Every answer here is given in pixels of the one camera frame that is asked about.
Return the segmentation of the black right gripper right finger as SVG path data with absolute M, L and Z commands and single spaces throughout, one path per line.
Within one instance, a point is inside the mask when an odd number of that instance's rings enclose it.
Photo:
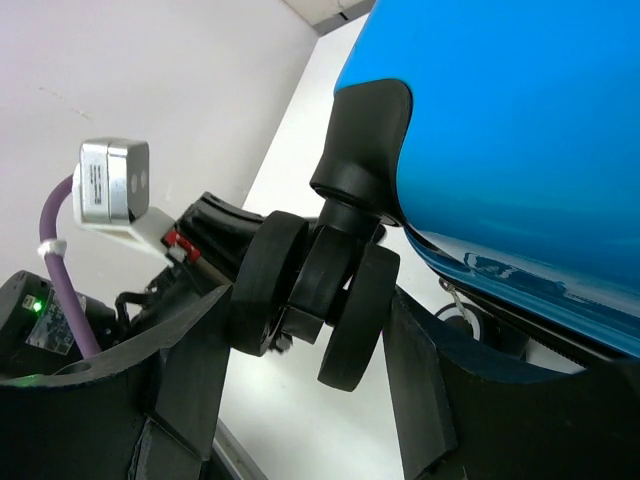
M 408 479 L 635 479 L 639 364 L 574 374 L 502 354 L 402 290 L 383 330 Z

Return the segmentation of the aluminium table rail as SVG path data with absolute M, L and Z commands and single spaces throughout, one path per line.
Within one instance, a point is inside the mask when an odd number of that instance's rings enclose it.
M 212 464 L 220 479 L 268 480 L 231 430 L 219 419 L 212 445 Z

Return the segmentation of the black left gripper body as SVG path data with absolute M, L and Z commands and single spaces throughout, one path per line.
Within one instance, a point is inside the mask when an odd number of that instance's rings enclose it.
M 161 245 L 169 265 L 141 292 L 123 292 L 115 309 L 121 327 L 128 330 L 141 321 L 127 306 L 147 310 L 180 286 L 202 295 L 235 281 L 249 244 L 265 218 L 235 207 L 210 192 L 203 193 L 163 231 Z

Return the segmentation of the blue kids suitcase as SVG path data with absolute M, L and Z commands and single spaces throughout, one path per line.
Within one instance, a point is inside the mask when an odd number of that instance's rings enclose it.
M 227 326 L 261 356 L 333 331 L 351 391 L 402 300 L 398 227 L 501 323 L 590 372 L 639 369 L 639 5 L 378 1 L 334 87 L 320 215 L 252 230 Z

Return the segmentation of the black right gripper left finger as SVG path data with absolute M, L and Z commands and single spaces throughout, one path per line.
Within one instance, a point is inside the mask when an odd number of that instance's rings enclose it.
M 206 478 L 230 294 L 219 287 L 61 374 L 2 382 L 2 478 Z

